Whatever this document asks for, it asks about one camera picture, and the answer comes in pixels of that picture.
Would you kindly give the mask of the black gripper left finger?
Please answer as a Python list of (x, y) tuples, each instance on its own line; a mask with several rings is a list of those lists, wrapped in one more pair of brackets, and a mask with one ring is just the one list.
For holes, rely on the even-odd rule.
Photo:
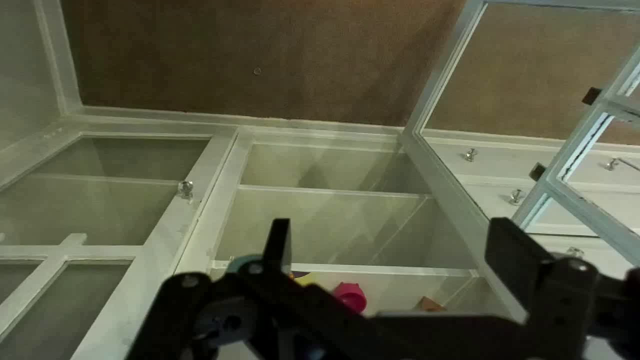
[(289, 271), (293, 263), (293, 245), (291, 245), (291, 220), (289, 218), (274, 218), (266, 245), (262, 252), (262, 262), (280, 271)]

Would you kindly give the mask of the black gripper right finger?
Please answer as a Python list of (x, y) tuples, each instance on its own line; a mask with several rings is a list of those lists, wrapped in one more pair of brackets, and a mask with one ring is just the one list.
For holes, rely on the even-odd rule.
[(526, 324), (545, 324), (549, 320), (547, 286), (555, 270), (555, 255), (511, 218), (493, 218), (484, 259), (529, 311)]

